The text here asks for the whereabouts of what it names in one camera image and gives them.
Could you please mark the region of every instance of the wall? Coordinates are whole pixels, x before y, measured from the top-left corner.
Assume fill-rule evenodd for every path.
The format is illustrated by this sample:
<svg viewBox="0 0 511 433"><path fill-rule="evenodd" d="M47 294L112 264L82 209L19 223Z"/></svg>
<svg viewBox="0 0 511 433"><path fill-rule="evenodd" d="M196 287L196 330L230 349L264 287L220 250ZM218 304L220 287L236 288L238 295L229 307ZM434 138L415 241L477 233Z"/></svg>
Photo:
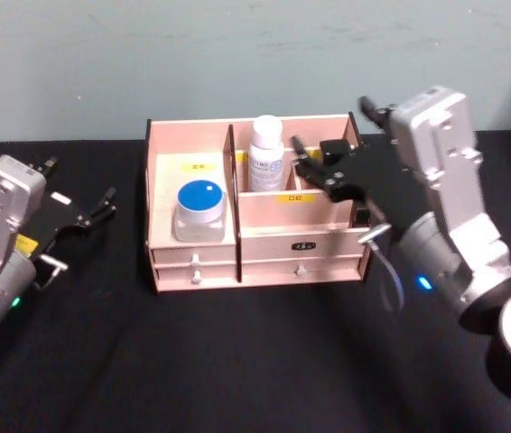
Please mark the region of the wall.
<svg viewBox="0 0 511 433"><path fill-rule="evenodd" d="M0 141L340 113L433 84L468 93L477 128L511 127L511 1L0 0Z"/></svg>

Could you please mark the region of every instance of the wooden organizer box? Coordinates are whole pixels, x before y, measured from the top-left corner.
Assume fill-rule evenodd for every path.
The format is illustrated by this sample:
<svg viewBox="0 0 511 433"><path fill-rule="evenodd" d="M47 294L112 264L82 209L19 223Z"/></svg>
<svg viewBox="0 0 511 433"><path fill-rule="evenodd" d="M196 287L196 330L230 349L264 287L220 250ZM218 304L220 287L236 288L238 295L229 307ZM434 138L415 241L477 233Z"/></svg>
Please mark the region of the wooden organizer box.
<svg viewBox="0 0 511 433"><path fill-rule="evenodd" d="M247 190L253 121L148 122L146 235L158 291L364 278L369 255L358 236L369 227L355 225L351 200L332 203L295 174L290 143L299 135L314 156L321 156L323 140L345 137L359 146L354 116L283 117L285 187L277 192ZM217 182L226 194L219 243L182 243L173 235L177 193L196 179ZM192 282L194 274L199 283Z"/></svg>

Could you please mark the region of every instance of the blue lid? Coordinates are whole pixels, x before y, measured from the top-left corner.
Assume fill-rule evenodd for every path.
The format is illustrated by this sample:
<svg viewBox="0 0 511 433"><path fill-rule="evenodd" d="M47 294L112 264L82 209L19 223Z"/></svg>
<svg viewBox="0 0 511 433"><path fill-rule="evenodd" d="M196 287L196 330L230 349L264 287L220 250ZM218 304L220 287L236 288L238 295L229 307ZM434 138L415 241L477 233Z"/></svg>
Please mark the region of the blue lid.
<svg viewBox="0 0 511 433"><path fill-rule="evenodd" d="M186 183L177 195L180 206L196 212L214 208L222 198L221 188L209 180L194 180Z"/></svg>

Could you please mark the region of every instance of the white jar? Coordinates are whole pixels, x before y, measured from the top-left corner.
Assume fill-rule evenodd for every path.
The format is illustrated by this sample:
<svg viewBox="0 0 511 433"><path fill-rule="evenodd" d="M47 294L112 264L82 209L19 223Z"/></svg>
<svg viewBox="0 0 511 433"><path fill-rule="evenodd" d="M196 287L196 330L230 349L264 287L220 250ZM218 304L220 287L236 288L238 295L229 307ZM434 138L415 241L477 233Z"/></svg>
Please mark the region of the white jar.
<svg viewBox="0 0 511 433"><path fill-rule="evenodd" d="M210 180L183 185L173 228L181 242L220 242L226 233L226 194Z"/></svg>
<svg viewBox="0 0 511 433"><path fill-rule="evenodd" d="M254 192L283 190L282 121L260 115L254 121L249 146L249 189Z"/></svg>

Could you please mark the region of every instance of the black tablecloth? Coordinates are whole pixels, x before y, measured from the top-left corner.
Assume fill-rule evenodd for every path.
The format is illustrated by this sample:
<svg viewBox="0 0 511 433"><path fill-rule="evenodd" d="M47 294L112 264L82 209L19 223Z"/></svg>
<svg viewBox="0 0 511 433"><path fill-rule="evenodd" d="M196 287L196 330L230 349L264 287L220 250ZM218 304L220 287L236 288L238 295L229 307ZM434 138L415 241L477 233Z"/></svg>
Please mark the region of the black tablecloth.
<svg viewBox="0 0 511 433"><path fill-rule="evenodd" d="M479 134L479 149L488 211L511 248L511 133ZM511 401L484 371L488 340L461 330L438 294L407 287L404 312L388 315L373 267L365 286L158 296L142 142L4 152L57 155L51 186L85 206L115 186L118 213L106 233L61 245L71 268L1 326L1 433L511 432Z"/></svg>

